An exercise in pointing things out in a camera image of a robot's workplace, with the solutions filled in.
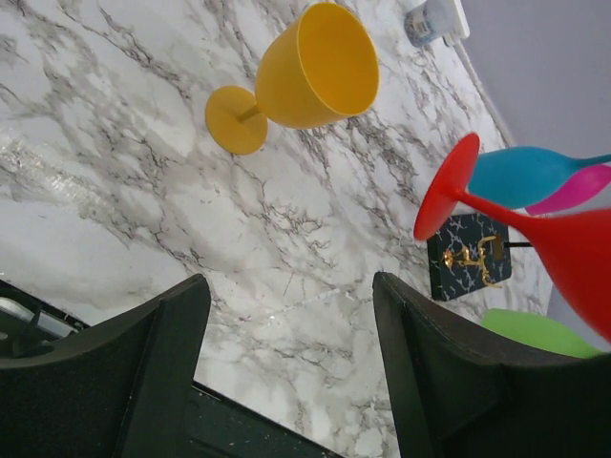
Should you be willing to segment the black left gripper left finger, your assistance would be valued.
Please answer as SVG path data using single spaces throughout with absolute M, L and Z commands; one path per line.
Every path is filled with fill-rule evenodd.
M 211 294 L 194 275 L 148 302 L 60 339 L 38 326 L 43 302 L 1 316 L 5 457 L 177 457 Z

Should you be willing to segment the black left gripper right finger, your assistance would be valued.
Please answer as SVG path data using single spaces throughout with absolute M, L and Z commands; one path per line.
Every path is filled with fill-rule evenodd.
M 506 339 L 375 274 L 375 321 L 404 457 L 606 457 L 610 358 Z

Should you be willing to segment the green wine glass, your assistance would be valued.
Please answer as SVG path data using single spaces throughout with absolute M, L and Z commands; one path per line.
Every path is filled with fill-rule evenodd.
M 564 324 L 530 312 L 493 308 L 480 325 L 512 341 L 559 355 L 585 359 L 602 354 Z

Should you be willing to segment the red wine glass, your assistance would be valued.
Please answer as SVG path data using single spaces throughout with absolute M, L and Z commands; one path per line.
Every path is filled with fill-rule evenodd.
M 537 251 L 551 280 L 573 310 L 610 339 L 610 210 L 537 218 L 516 213 L 466 191 L 480 145 L 479 136 L 461 138 L 445 158 L 418 211 L 413 236 L 430 239 L 462 202 L 515 228 Z

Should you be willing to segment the yellow wine glass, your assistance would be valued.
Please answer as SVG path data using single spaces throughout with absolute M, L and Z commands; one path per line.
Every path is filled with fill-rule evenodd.
M 379 65 L 359 19 L 331 2 L 310 6 L 267 48 L 253 91 L 223 86 L 209 96 L 205 125 L 225 151 L 263 146 L 268 124 L 306 130 L 358 116 L 373 104 Z

